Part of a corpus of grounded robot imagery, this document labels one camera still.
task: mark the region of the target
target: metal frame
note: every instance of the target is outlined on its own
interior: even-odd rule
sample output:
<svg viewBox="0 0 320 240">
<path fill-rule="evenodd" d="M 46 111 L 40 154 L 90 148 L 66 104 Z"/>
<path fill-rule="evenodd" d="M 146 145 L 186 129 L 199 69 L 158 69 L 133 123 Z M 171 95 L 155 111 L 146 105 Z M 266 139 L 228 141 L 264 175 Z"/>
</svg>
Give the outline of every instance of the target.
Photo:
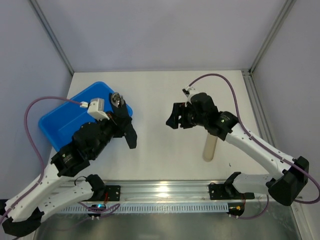
<svg viewBox="0 0 320 240">
<path fill-rule="evenodd" d="M 52 30 L 52 28 L 51 28 L 45 14 L 43 13 L 40 5 L 38 4 L 37 0 L 28 0 L 28 2 L 30 3 L 30 6 L 32 7 L 34 13 L 38 17 L 41 25 L 43 26 L 47 36 L 49 37 L 50 41 L 52 42 L 54 48 L 56 49 L 57 53 L 61 57 L 61 60 L 63 61 L 65 66 L 68 68 L 71 76 L 73 76 L 75 71 L 73 70 L 63 48 L 61 47 L 54 31 Z"/>
<path fill-rule="evenodd" d="M 159 204 L 159 203 L 237 203 L 241 200 L 210 200 L 209 184 L 222 184 L 223 180 L 185 180 L 185 181 L 107 181 L 109 186 L 120 185 L 119 203 Z M 74 181 L 68 181 L 56 189 L 52 194 L 58 194 L 71 187 Z M 257 199 L 265 200 L 260 194 Z"/>
<path fill-rule="evenodd" d="M 257 125 L 260 137 L 272 146 L 275 146 L 275 140 L 271 134 L 270 126 L 267 122 L 266 114 L 261 104 L 256 84 L 249 70 L 242 70 L 242 76 L 246 91 L 248 92 L 255 123 Z"/>
<path fill-rule="evenodd" d="M 114 203 L 106 203 L 106 208 L 114 206 Z M 201 202 L 201 203 L 125 203 L 121 204 L 116 214 L 180 214 L 180 213 L 227 213 L 229 211 L 226 202 Z M 65 208 L 60 214 L 87 214 L 88 210 L 80 205 Z"/>
<path fill-rule="evenodd" d="M 288 14 L 290 13 L 292 7 L 294 6 L 295 2 L 297 0 L 286 0 L 284 5 L 282 6 L 282 9 L 280 10 L 278 16 L 276 17 L 273 25 L 270 28 L 270 31 L 267 34 L 267 37 L 265 38 L 258 54 L 256 55 L 252 66 L 249 70 L 249 72 L 252 74 L 264 55 L 266 54 L 267 50 L 269 49 L 270 45 L 272 44 L 273 40 L 275 39 L 277 33 L 279 32 L 281 26 L 283 25 L 284 21 L 286 20 Z"/>
</svg>

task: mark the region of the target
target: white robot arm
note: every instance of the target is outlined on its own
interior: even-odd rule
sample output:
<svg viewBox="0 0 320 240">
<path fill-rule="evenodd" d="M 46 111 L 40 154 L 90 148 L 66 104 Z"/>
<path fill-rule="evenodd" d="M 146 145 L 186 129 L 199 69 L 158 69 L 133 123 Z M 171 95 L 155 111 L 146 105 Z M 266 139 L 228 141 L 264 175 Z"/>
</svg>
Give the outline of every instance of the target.
<svg viewBox="0 0 320 240">
<path fill-rule="evenodd" d="M 259 193 L 270 195 L 282 205 L 290 206 L 307 184 L 308 178 L 289 163 L 308 172 L 309 162 L 302 156 L 294 159 L 274 148 L 244 128 L 232 113 L 218 111 L 212 98 L 206 93 L 198 92 L 191 86 L 182 91 L 187 101 L 173 104 L 172 114 L 166 125 L 173 129 L 177 129 L 179 125 L 183 129 L 203 126 L 209 134 L 244 151 L 269 172 L 265 175 L 233 173 L 225 181 L 223 188 L 230 199 L 239 194 Z"/>
</svg>

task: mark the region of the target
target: reflective floor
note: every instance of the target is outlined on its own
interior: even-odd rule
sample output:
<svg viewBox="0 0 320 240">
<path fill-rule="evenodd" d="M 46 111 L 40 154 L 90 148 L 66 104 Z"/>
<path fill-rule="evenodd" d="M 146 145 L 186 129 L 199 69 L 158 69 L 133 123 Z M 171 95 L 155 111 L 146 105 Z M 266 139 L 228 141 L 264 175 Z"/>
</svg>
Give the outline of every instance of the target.
<svg viewBox="0 0 320 240">
<path fill-rule="evenodd" d="M 252 216 L 264 203 L 246 203 Z M 292 209 L 271 202 L 254 220 L 226 213 L 116 214 L 86 220 L 85 214 L 56 214 L 42 224 L 36 240 L 301 240 Z"/>
</svg>

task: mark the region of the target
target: wire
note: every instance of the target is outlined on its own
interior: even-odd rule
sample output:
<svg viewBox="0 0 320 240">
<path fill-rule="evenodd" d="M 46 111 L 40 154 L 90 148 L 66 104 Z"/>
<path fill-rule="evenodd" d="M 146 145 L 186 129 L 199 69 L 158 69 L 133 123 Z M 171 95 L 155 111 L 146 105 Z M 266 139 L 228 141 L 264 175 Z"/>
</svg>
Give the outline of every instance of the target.
<svg viewBox="0 0 320 240">
<path fill-rule="evenodd" d="M 75 185 L 75 186 L 77 186 L 76 181 L 77 181 L 79 178 L 85 178 L 85 180 L 87 180 L 87 178 L 86 178 L 85 176 L 78 176 L 78 177 L 74 180 L 74 185 Z"/>
<path fill-rule="evenodd" d="M 106 194 L 105 194 L 103 204 L 105 205 L 107 202 L 108 202 L 108 192 L 106 192 Z"/>
<path fill-rule="evenodd" d="M 37 149 L 31 135 L 30 135 L 30 132 L 29 132 L 29 128 L 28 128 L 28 114 L 29 114 L 29 111 L 31 109 L 31 107 L 41 101 L 41 100 L 45 100 L 45 99 L 57 99 L 57 100 L 62 100 L 62 101 L 65 101 L 65 102 L 70 102 L 70 103 L 73 103 L 73 104 L 78 104 L 78 105 L 81 105 L 81 102 L 78 102 L 78 101 L 74 101 L 74 100 L 71 100 L 71 99 L 67 99 L 65 97 L 59 97 L 59 96 L 43 96 L 43 97 L 39 97 L 37 99 L 35 99 L 34 101 L 32 101 L 28 107 L 26 108 L 25 112 L 24 112 L 24 118 L 23 118 L 23 124 L 24 124 L 24 130 L 25 130 L 25 133 L 26 133 L 26 136 L 33 148 L 33 150 L 35 151 L 35 154 L 36 156 L 38 157 L 39 159 L 39 162 L 40 162 L 40 165 L 41 165 L 41 174 L 40 174 L 40 177 L 38 179 L 38 182 L 36 182 L 28 191 L 26 191 L 24 194 L 22 194 L 11 206 L 10 208 L 2 215 L 1 219 L 0 219 L 0 224 L 2 224 L 2 222 L 4 221 L 4 219 L 6 218 L 6 216 L 11 212 L 11 210 L 22 200 L 24 199 L 28 194 L 30 194 L 39 184 L 40 182 L 42 181 L 42 179 L 44 178 L 44 174 L 45 174 L 45 164 L 44 164 L 44 160 L 43 158 L 41 157 L 41 154 L 39 152 L 39 150 Z"/>
<path fill-rule="evenodd" d="M 319 195 L 315 200 L 312 201 L 302 201 L 302 200 L 294 200 L 296 203 L 300 203 L 300 204 L 315 204 L 318 203 L 320 201 L 320 184 L 306 171 L 304 171 L 303 169 L 301 169 L 300 167 L 298 167 L 297 165 L 295 165 L 294 163 L 288 161 L 287 159 L 282 158 L 279 154 L 277 154 L 276 152 L 272 151 L 271 149 L 269 149 L 267 146 L 265 146 L 263 143 L 261 143 L 259 140 L 257 140 L 254 136 L 252 136 L 250 134 L 250 132 L 246 129 L 246 127 L 244 126 L 241 117 L 240 117 L 240 113 L 239 113 L 239 106 L 238 106 L 238 101 L 237 101 L 237 97 L 236 97 L 236 93 L 234 88 L 232 87 L 230 81 L 223 75 L 220 75 L 218 73 L 209 73 L 209 74 L 205 74 L 202 75 L 200 77 L 198 77 L 197 79 L 193 80 L 190 84 L 189 87 L 191 87 L 194 83 L 196 83 L 197 81 L 199 81 L 200 79 L 203 79 L 205 77 L 209 77 L 209 76 L 216 76 L 216 77 L 220 77 L 222 78 L 229 86 L 232 96 L 233 96 L 233 100 L 234 100 L 234 105 L 235 105 L 235 111 L 236 111 L 236 115 L 238 117 L 239 120 L 239 124 L 241 125 L 243 131 L 249 136 L 249 138 L 251 138 L 256 144 L 258 144 L 261 148 L 263 148 L 264 150 L 266 150 L 268 153 L 272 154 L 273 156 L 275 156 L 276 158 L 280 159 L 281 161 L 285 162 L 286 164 L 289 164 L 291 167 L 295 168 L 296 170 L 298 170 L 299 172 L 303 173 L 308 179 L 310 179 L 314 185 L 318 188 L 319 191 Z"/>
<path fill-rule="evenodd" d="M 112 215 L 115 211 L 117 211 L 119 207 L 120 207 L 120 204 L 119 204 L 119 203 L 117 203 L 117 204 L 109 207 L 108 209 L 112 209 L 112 208 L 114 208 L 114 209 L 113 209 L 111 212 L 108 212 L 108 213 L 106 213 L 105 215 L 100 216 L 99 218 L 100 218 L 100 219 L 104 219 L 104 218 L 109 217 L 109 216 Z M 51 228 L 51 229 L 52 229 L 52 230 L 55 230 L 55 231 L 62 231 L 62 232 L 70 231 L 70 230 L 74 229 L 75 227 L 79 226 L 80 224 L 83 224 L 84 222 L 86 222 L 86 221 L 88 221 L 88 220 L 91 220 L 91 219 L 92 219 L 91 217 L 87 217 L 87 218 L 81 220 L 80 222 L 76 223 L 75 225 L 73 225 L 73 226 L 71 226 L 71 227 L 69 227 L 69 228 L 63 228 L 63 229 L 60 229 L 60 228 Z"/>
<path fill-rule="evenodd" d="M 103 209 L 101 210 L 101 208 L 98 207 L 91 207 L 91 206 L 87 206 L 85 205 L 83 202 L 78 202 L 78 204 L 80 204 L 82 207 L 84 207 L 85 209 L 87 209 L 90 212 L 96 213 L 96 214 L 101 214 L 101 213 L 105 213 L 115 207 L 120 207 L 120 203 L 116 203 L 115 205 L 112 205 L 111 207 L 108 207 L 107 209 Z"/>
</svg>

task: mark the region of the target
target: white table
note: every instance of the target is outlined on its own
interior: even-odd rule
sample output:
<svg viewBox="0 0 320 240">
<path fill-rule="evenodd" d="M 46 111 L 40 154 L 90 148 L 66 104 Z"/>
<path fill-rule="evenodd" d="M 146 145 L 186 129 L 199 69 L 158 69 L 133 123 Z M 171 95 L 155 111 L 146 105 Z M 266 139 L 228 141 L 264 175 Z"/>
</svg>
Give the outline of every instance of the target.
<svg viewBox="0 0 320 240">
<path fill-rule="evenodd" d="M 140 71 L 75 73 L 68 92 L 73 97 L 91 84 L 102 81 L 124 96 L 133 109 L 133 127 L 138 139 L 129 149 L 124 138 L 115 138 L 97 160 L 79 176 L 98 174 L 103 180 L 225 180 L 233 172 L 267 173 L 236 147 L 218 140 L 214 159 L 206 162 L 202 153 L 207 137 L 203 127 L 173 130 L 166 126 L 173 103 L 185 102 L 182 88 L 195 78 L 219 73 L 232 83 L 241 118 L 258 134 L 241 71 Z M 207 77 L 194 87 L 210 95 L 220 111 L 236 114 L 228 85 L 218 77 Z M 50 158 L 55 154 L 52 149 Z"/>
</svg>

